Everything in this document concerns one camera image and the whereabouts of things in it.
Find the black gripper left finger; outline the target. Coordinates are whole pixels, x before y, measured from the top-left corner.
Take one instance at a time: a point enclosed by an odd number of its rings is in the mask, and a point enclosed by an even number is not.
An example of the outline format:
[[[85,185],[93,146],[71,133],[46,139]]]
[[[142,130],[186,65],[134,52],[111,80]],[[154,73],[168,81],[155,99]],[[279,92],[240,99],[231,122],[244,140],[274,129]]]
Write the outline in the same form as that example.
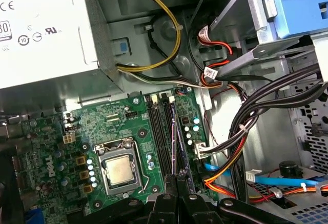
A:
[[[165,176],[165,192],[144,204],[125,198],[84,217],[84,223],[176,223],[178,189],[176,176]]]

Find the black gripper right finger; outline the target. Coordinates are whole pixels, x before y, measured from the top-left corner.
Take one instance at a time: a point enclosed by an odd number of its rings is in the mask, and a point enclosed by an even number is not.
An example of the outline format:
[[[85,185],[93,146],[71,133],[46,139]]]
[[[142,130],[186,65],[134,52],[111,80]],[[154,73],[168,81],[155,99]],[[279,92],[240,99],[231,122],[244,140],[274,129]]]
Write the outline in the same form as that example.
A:
[[[190,190],[186,170],[178,173],[182,223],[289,223],[288,220],[233,198],[217,205]]]

